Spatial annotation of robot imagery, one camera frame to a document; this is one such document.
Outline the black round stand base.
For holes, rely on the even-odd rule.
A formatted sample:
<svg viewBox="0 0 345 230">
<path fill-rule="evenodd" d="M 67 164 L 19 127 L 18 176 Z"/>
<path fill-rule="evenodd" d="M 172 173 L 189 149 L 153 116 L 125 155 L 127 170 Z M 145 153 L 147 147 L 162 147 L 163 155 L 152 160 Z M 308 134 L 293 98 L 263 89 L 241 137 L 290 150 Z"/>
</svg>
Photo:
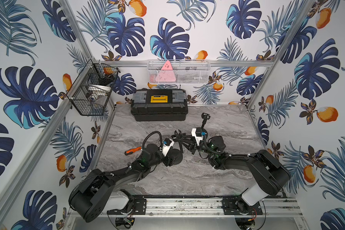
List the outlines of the black round stand base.
<svg viewBox="0 0 345 230">
<path fill-rule="evenodd" d="M 183 154 L 181 153 L 181 151 L 179 149 L 171 149 L 169 152 L 168 152 L 168 155 L 170 157 L 170 166 L 172 165 L 178 165 L 182 162 L 183 160 Z"/>
</svg>

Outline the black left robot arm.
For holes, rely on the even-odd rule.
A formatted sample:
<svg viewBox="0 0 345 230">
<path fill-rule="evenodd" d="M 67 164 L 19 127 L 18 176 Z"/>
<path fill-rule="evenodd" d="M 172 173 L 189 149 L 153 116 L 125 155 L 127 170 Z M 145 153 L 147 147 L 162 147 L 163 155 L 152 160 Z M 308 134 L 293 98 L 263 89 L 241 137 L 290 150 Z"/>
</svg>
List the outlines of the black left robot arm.
<svg viewBox="0 0 345 230">
<path fill-rule="evenodd" d="M 144 139 L 140 156 L 127 167 L 111 172 L 92 170 L 72 190 L 70 208 L 91 222 L 101 214 L 115 189 L 144 179 L 159 164 L 169 167 L 182 160 L 181 134 L 176 131 L 170 139 L 163 139 L 159 131 L 153 131 Z"/>
</svg>

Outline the black stand pole with clip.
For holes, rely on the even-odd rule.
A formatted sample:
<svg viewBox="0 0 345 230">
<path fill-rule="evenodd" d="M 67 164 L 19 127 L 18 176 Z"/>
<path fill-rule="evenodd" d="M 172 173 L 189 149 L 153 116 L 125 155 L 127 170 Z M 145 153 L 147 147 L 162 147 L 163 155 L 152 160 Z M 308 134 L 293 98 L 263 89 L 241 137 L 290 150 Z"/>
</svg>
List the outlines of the black stand pole with clip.
<svg viewBox="0 0 345 230">
<path fill-rule="evenodd" d="M 204 131 L 206 132 L 206 130 L 205 130 L 205 125 L 206 125 L 207 121 L 210 120 L 211 116 L 210 116 L 210 114 L 202 113 L 202 114 L 201 114 L 201 117 L 202 117 L 202 119 L 203 119 L 202 125 L 201 125 L 201 129 L 204 130 Z"/>
</svg>

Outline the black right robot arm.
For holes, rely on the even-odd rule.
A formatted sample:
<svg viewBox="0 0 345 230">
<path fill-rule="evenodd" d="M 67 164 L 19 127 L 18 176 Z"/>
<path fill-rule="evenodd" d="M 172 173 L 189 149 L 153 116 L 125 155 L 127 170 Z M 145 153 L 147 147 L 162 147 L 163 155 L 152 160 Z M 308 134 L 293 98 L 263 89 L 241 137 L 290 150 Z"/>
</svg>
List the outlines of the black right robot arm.
<svg viewBox="0 0 345 230">
<path fill-rule="evenodd" d="M 279 160 L 266 150 L 251 154 L 230 154 L 222 136 L 207 139 L 203 128 L 194 128 L 191 136 L 195 140 L 192 153 L 207 154 L 210 165 L 216 170 L 243 170 L 251 173 L 255 184 L 245 189 L 234 202 L 240 212 L 255 206 L 267 196 L 275 196 L 290 180 L 290 172 Z"/>
</svg>

